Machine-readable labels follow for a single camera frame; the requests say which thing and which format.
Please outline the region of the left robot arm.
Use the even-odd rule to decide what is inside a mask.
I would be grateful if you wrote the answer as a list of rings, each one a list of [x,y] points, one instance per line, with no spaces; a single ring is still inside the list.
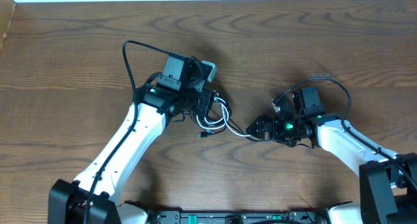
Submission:
[[[126,182],[174,116],[207,115],[213,93],[204,85],[217,71],[214,63],[169,53],[164,71],[135,90],[126,118],[101,153],[72,182],[53,185],[48,223],[146,223],[144,209],[119,202]]]

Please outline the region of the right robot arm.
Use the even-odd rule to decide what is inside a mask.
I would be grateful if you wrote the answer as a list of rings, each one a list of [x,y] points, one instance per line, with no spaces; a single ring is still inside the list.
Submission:
[[[360,202],[332,205],[315,223],[415,223],[416,153],[399,154],[360,133],[337,113],[327,113],[316,87],[292,92],[246,129],[261,141],[295,147],[309,139],[351,169],[360,180]]]

